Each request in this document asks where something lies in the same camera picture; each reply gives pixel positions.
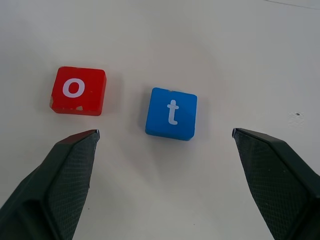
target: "blue block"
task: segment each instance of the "blue block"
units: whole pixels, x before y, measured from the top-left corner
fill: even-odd
[[[195,135],[197,96],[155,87],[152,90],[145,132],[189,141]]]

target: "cube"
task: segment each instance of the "cube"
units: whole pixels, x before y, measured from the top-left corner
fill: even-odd
[[[197,96],[155,87],[151,93],[145,132],[189,141],[195,135]]]
[[[101,69],[60,67],[52,89],[50,107],[59,114],[99,116],[107,76]]]

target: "red block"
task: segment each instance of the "red block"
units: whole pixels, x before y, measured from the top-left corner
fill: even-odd
[[[99,116],[107,76],[101,69],[62,66],[52,89],[50,107],[58,114]]]

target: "white background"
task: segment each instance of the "white background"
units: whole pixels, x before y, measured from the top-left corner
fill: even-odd
[[[0,205],[54,143],[97,128],[75,240],[272,240],[231,133],[285,140],[320,173],[319,23],[263,0],[2,0]],[[49,108],[60,66],[106,71],[101,116]],[[153,87],[198,96],[191,141],[144,133]]]

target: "white table surface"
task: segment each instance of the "white table surface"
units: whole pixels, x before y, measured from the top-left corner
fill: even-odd
[[[2,0],[0,205],[54,143],[97,128],[73,239],[272,240],[231,133],[285,140],[320,173],[319,22],[263,0]],[[49,108],[60,66],[106,71],[101,116]],[[153,87],[198,96],[191,141],[145,134]]]

